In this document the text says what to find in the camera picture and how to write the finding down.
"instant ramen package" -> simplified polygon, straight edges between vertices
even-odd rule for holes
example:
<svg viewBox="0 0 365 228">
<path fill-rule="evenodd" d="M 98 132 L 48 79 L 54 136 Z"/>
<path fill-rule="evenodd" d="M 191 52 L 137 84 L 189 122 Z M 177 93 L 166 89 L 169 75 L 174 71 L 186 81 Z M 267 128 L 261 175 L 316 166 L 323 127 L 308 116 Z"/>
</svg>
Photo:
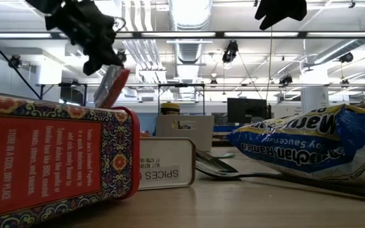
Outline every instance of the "instant ramen package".
<svg viewBox="0 0 365 228">
<path fill-rule="evenodd" d="M 243 154 L 281 173 L 365 184 L 365 110 L 313 110 L 239 128 L 227 136 Z"/>
</svg>

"floral pattern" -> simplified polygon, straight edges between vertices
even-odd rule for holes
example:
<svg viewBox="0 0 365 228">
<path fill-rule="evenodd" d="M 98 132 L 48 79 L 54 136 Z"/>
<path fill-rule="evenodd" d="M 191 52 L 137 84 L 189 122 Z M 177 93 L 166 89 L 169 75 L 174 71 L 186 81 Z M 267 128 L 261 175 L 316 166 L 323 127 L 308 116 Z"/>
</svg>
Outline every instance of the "floral pattern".
<svg viewBox="0 0 365 228">
<path fill-rule="evenodd" d="M 103 124 L 101 191 L 0 216 L 0 227 L 28 227 L 82 206 L 119 198 L 132 189 L 132 118 L 122 111 L 94 110 L 39 101 L 0 98 L 0 115 L 77 119 Z"/>
</svg>

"red label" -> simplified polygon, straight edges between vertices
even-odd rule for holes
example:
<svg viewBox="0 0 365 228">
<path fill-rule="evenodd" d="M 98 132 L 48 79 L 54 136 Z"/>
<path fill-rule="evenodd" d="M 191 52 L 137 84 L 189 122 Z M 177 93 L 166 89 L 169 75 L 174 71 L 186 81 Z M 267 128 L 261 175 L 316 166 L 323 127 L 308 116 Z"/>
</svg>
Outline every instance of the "red label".
<svg viewBox="0 0 365 228">
<path fill-rule="evenodd" d="M 0 117 L 0 214 L 101 189 L 101 124 Z"/>
</svg>

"wooden table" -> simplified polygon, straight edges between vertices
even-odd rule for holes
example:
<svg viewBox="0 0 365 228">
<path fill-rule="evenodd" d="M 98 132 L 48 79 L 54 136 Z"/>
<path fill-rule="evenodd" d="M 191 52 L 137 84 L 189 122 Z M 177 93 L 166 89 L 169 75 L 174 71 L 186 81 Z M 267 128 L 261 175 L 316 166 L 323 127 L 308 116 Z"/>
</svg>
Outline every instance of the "wooden table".
<svg viewBox="0 0 365 228">
<path fill-rule="evenodd" d="M 237 153 L 225 162 L 241 172 L 274 172 L 234 148 L 214 148 L 212 153 Z M 222 182 L 197 173 L 191 187 L 140 191 L 40 227 L 365 227 L 365 201 L 278 180 Z"/>
</svg>

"fluorescent light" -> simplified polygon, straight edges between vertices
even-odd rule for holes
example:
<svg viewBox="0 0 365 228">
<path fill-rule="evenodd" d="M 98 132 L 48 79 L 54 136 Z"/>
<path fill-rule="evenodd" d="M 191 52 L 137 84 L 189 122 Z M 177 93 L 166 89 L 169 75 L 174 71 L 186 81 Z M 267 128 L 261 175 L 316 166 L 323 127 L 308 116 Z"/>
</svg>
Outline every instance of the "fluorescent light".
<svg viewBox="0 0 365 228">
<path fill-rule="evenodd" d="M 298 32 L 225 32 L 224 37 L 296 37 Z"/>
<path fill-rule="evenodd" d="M 166 41 L 167 44 L 212 44 L 213 41 Z"/>
<path fill-rule="evenodd" d="M 133 37 L 133 34 L 130 32 L 118 32 L 117 38 L 130 38 Z"/>
<path fill-rule="evenodd" d="M 0 33 L 0 38 L 18 39 L 18 38 L 52 38 L 50 33 Z"/>
<path fill-rule="evenodd" d="M 215 37 L 215 32 L 143 32 L 142 37 Z"/>
<path fill-rule="evenodd" d="M 365 37 L 365 32 L 308 32 L 307 37 Z"/>
<path fill-rule="evenodd" d="M 207 87 L 236 87 L 241 86 L 241 84 L 205 84 Z"/>
<path fill-rule="evenodd" d="M 125 86 L 129 86 L 129 87 L 154 87 L 157 86 L 158 84 L 126 84 Z"/>
</svg>

